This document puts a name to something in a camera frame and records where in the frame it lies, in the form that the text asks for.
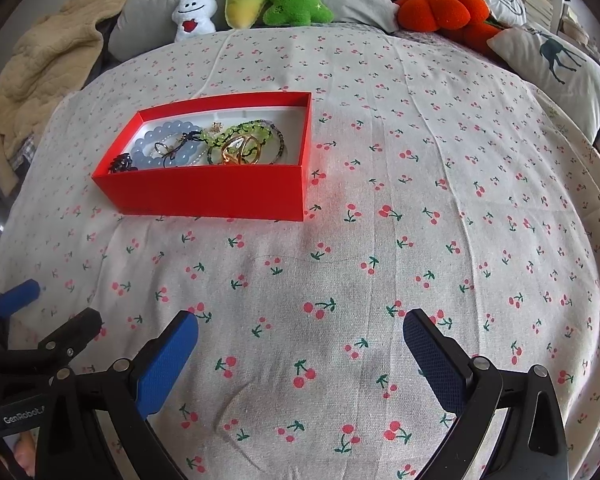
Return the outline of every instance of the deer print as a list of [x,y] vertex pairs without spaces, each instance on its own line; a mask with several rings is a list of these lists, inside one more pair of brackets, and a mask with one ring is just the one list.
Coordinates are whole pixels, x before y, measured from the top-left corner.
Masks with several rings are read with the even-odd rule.
[[560,61],[560,58],[558,58],[558,54],[560,54],[561,52],[564,52],[569,57],[569,59],[571,59],[578,67],[581,67],[582,65],[580,63],[578,63],[575,59],[573,59],[573,56],[578,57],[582,61],[586,62],[585,58],[583,58],[582,56],[578,56],[578,54],[576,54],[575,52],[572,52],[571,50],[568,50],[563,44],[561,44],[559,41],[554,40],[554,38],[545,34],[544,32],[541,32],[540,30],[535,30],[534,28],[530,28],[529,32],[531,32],[532,34],[541,36],[543,38],[546,38],[546,41],[540,47],[540,55],[549,62],[549,70],[554,75],[556,81],[558,81],[559,83],[561,83],[563,85],[566,84],[555,73],[555,64],[556,63],[559,66],[566,68],[567,70],[571,70],[572,72],[576,72],[578,69],[571,68],[570,66],[566,66],[565,64],[563,64]]

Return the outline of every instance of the red box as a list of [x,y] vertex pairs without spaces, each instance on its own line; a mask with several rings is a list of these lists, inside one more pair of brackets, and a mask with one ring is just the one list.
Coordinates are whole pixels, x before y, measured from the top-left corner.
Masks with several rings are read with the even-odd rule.
[[[310,92],[254,92],[140,110],[122,129],[91,177],[123,214],[302,221],[311,151],[311,104]],[[149,121],[196,112],[272,107],[304,108],[297,164],[200,165],[109,173],[114,158],[124,153]]]

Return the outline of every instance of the bed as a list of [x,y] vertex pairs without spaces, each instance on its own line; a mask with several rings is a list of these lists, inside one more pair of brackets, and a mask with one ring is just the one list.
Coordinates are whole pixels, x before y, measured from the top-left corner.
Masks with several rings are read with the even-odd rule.
[[[591,478],[600,156],[509,70],[437,36],[401,36],[343,23],[218,32],[137,56],[65,98],[0,242],[0,290],[42,286],[11,345],[30,348],[92,306],[105,323],[73,366],[102,370],[189,309],[200,341],[151,424],[190,478],[400,479],[453,421],[402,341],[402,318],[419,307],[470,355],[546,366],[570,478]],[[304,222],[125,217],[90,179],[141,108],[307,90]]]

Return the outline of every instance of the carrot plush toy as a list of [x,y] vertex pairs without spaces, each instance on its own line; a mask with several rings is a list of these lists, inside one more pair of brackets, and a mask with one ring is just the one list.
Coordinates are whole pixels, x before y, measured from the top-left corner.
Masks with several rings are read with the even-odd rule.
[[502,29],[486,20],[490,10],[484,0],[396,0],[398,23],[415,32],[439,32],[485,56],[499,60],[487,40]]

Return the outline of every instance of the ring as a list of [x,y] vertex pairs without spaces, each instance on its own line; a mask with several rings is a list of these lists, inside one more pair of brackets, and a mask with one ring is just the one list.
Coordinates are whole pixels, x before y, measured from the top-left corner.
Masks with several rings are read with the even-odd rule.
[[[238,153],[235,156],[234,153],[230,152],[230,149],[236,144],[237,141],[240,141],[238,145]],[[253,141],[255,143],[254,148],[250,148],[247,150],[247,144]],[[250,156],[255,150],[255,157],[253,160],[248,161],[247,156]],[[254,136],[249,134],[241,134],[235,137],[232,137],[227,142],[222,145],[220,148],[220,153],[222,155],[222,163],[223,164],[257,164],[260,160],[260,156],[262,155],[262,144],[256,139]]]
[[[162,149],[162,148],[164,148],[164,151],[165,151],[165,152],[164,152],[164,153],[163,153],[163,152],[161,152],[161,151],[158,149],[158,146],[160,146],[160,148],[161,148],[161,149]],[[160,156],[168,156],[168,155],[169,155],[169,152],[171,151],[171,148],[170,148],[169,146],[167,146],[167,145],[166,145],[164,142],[156,142],[156,143],[154,144],[154,148],[155,148],[155,151],[156,151],[156,152],[158,152],[158,155],[160,155]]]

